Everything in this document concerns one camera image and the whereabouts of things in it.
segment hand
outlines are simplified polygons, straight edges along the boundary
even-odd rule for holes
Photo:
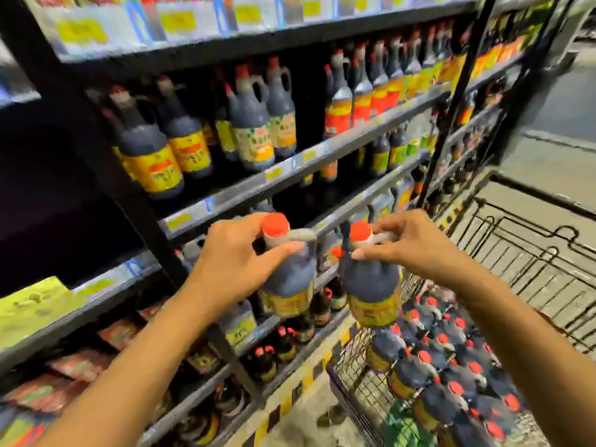
[[[183,286],[190,299],[208,299],[214,315],[220,316],[257,290],[281,262],[304,247],[302,241],[290,241],[262,255],[255,254],[252,243],[261,235],[266,215],[222,220],[209,228],[201,255]]]
[[[474,273],[486,269],[440,230],[423,210],[382,216],[372,225],[374,233],[393,232],[399,240],[358,248],[354,260],[383,260],[398,263],[424,279],[459,291]]]

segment red package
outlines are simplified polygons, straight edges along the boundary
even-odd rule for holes
[[[163,304],[166,302],[167,299],[163,299],[157,303],[155,303],[154,305],[149,306],[146,309],[143,310],[139,310],[139,315],[141,317],[143,317],[143,319],[145,319],[146,321],[151,321],[153,320],[153,317],[160,311],[161,307],[163,306]]]
[[[112,323],[105,330],[100,331],[100,337],[116,348],[118,351],[122,351],[124,348],[130,345],[132,339],[138,334],[139,329],[137,326],[123,318],[117,322]]]
[[[77,353],[53,360],[48,365],[76,381],[93,383],[108,368],[112,359],[108,354],[83,348]]]
[[[25,406],[34,411],[60,413],[86,387],[86,383],[72,382],[52,375],[41,375],[9,392],[4,397],[4,401]]]

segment bottle cap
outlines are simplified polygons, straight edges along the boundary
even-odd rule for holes
[[[485,428],[490,436],[501,440],[505,439],[505,433],[503,433],[501,427],[499,427],[495,422],[485,421]]]
[[[338,259],[339,259],[340,257],[343,257],[343,255],[344,255],[344,252],[343,252],[343,250],[341,249],[341,246],[334,246],[334,247],[332,248],[332,255],[333,255],[334,257],[337,257]]]
[[[277,69],[279,68],[279,58],[277,56],[270,56],[267,60],[267,66],[270,69]]]
[[[246,64],[240,64],[236,66],[236,78],[248,78],[249,67]]]
[[[290,232],[290,223],[286,215],[279,212],[267,214],[261,222],[263,233],[269,237],[279,238]]]
[[[482,373],[482,366],[477,362],[470,362],[468,364],[468,368],[476,375],[480,375]]]
[[[464,388],[461,387],[461,384],[457,381],[450,381],[449,384],[447,384],[447,388],[456,395],[464,394]]]
[[[513,409],[513,411],[519,411],[522,408],[517,397],[512,394],[505,395],[505,397],[503,398],[503,401],[505,402],[505,405],[509,409]]]
[[[418,352],[418,359],[420,359],[420,361],[422,363],[429,364],[430,363],[430,354],[428,353],[428,351]]]
[[[357,223],[350,226],[350,241],[365,241],[372,234],[370,224]]]

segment shopping cart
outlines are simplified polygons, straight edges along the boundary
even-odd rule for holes
[[[554,211],[548,220],[561,217],[568,222],[569,217],[575,217],[574,222],[585,224],[596,222],[596,213],[563,196],[491,172],[474,188],[464,210],[447,230],[460,249],[500,276],[578,351],[596,359],[596,250],[580,242],[580,233],[573,226],[548,229],[477,197],[489,182],[510,192],[516,208],[529,210],[530,205],[520,202],[520,196],[540,200],[537,203]],[[419,294],[423,286],[420,277],[411,275],[403,287],[404,300]],[[417,394],[409,402],[397,400],[389,389],[388,375],[379,375],[367,366],[365,354],[372,338],[372,332],[362,328],[332,357],[327,365],[332,391],[368,445],[433,445],[436,439],[419,430],[409,412]],[[525,413],[505,445],[548,443],[532,415]]]

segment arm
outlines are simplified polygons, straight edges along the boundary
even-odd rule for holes
[[[460,251],[421,210],[388,215],[374,230],[395,243],[360,248],[354,259],[397,262],[457,293],[523,393],[554,446],[591,446],[596,439],[596,364],[577,352],[530,306],[480,263]]]
[[[252,242],[264,214],[221,221],[184,286],[70,405],[39,447],[125,447],[137,443],[194,340],[232,304],[253,293],[303,244],[289,242],[257,256]]]

